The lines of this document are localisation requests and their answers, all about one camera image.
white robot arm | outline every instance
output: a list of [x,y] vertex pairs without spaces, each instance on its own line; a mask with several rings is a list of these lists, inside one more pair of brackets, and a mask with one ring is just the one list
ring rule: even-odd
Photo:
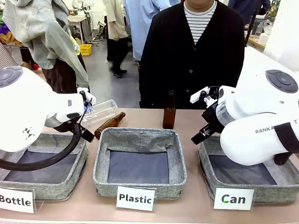
[[[85,95],[86,100],[93,97],[88,92]],[[87,130],[81,126],[78,129],[75,124],[84,113],[82,95],[57,94],[27,68],[12,66],[0,70],[0,105],[1,150],[13,153],[26,149],[44,126],[61,132],[77,130],[80,137],[88,136]]]
[[193,142],[218,132],[222,150],[234,162],[254,165],[274,158],[277,165],[284,164],[299,152],[298,80],[294,73],[264,71],[236,88],[220,87],[219,99],[212,104],[214,99],[201,90],[198,99],[208,105],[202,116],[209,124]]

brown pants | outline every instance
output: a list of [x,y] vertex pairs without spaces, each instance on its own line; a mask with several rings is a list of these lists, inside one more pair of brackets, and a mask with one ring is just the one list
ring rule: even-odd
[[[78,55],[78,59],[86,71],[81,54]],[[43,69],[43,74],[54,92],[77,93],[76,73],[66,62],[56,59],[54,67]]]

black strap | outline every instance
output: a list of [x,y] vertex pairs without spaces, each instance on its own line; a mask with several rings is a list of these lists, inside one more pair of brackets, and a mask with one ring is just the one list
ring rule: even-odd
[[289,123],[274,126],[279,141],[290,153],[299,153],[299,141]]

gray jacket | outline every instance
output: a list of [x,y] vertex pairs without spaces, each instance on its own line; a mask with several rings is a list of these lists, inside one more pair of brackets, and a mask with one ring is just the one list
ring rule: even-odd
[[3,21],[40,67],[52,69],[59,58],[76,72],[77,85],[88,87],[88,75],[66,33],[68,15],[62,0],[7,0]]

white paper label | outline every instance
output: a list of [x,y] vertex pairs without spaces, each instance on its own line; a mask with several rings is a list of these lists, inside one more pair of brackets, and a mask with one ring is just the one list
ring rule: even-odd
[[0,208],[34,213],[32,192],[0,188]]
[[214,209],[250,210],[254,189],[217,188]]
[[118,187],[116,206],[119,208],[153,211],[154,199],[154,190]]

